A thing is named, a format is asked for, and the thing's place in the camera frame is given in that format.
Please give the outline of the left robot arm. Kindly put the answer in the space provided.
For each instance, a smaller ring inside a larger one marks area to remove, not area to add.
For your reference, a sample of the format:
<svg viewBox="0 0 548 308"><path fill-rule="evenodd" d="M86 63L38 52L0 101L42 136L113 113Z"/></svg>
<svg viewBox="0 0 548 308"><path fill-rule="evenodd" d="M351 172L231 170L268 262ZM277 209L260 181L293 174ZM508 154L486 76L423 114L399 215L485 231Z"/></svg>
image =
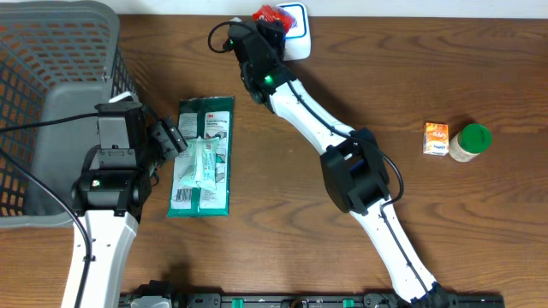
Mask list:
<svg viewBox="0 0 548 308"><path fill-rule="evenodd" d="M142 208L158 169L187 148L169 119L146 122L148 109L125 101L96 105L99 142L72 187L74 246L62 305L116 307Z"/></svg>

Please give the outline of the green lid jar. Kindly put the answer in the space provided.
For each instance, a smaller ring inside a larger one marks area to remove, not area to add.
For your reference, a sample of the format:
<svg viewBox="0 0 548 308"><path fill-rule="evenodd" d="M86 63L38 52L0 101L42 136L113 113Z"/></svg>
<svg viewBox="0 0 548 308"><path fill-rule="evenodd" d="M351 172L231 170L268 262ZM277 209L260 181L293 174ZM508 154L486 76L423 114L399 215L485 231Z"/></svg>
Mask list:
<svg viewBox="0 0 548 308"><path fill-rule="evenodd" d="M449 144L449 154L457 162L466 163L485 152L492 142L491 131L482 124L465 126Z"/></svg>

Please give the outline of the red snack packet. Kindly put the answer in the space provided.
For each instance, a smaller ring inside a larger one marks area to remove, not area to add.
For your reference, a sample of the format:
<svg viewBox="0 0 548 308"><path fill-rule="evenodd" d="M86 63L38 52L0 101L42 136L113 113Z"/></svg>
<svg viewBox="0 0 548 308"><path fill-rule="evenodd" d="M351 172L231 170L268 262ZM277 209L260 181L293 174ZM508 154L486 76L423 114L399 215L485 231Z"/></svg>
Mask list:
<svg viewBox="0 0 548 308"><path fill-rule="evenodd" d="M270 23L280 21L286 33L296 23L295 17L288 11L281 7L272 5L262 5L255 13L252 14L252 17L255 21L267 21Z"/></svg>

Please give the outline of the small orange box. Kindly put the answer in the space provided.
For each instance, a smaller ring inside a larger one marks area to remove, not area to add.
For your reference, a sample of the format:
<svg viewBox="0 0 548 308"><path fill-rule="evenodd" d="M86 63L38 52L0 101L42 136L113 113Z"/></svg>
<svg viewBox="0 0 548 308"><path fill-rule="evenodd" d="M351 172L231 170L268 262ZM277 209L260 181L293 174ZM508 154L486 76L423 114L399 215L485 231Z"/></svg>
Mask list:
<svg viewBox="0 0 548 308"><path fill-rule="evenodd" d="M423 135L423 153L445 156L449 152L449 125L426 122Z"/></svg>

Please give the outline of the light green wipes pouch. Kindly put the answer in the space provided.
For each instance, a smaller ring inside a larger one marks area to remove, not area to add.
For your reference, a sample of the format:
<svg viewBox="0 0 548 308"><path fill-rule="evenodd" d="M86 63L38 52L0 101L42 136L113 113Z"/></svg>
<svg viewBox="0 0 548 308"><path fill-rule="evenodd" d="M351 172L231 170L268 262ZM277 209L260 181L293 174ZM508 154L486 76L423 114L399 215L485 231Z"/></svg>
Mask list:
<svg viewBox="0 0 548 308"><path fill-rule="evenodd" d="M191 139L188 141L191 163L180 179L186 187L214 191L216 186L217 148L219 137Z"/></svg>

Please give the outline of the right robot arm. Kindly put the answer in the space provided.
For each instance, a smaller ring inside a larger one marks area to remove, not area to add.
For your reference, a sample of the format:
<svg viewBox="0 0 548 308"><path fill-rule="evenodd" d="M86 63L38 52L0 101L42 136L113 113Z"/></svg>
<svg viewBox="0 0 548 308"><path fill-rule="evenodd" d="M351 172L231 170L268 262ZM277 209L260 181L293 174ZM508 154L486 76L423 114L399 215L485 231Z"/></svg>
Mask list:
<svg viewBox="0 0 548 308"><path fill-rule="evenodd" d="M253 98L291 124L318 152L325 189L340 211L365 230L381 257L396 294L413 307L448 307L450 298L421 262L396 216L388 172L394 162L366 129L343 124L307 92L282 62L279 22L228 23L223 51L233 51Z"/></svg>

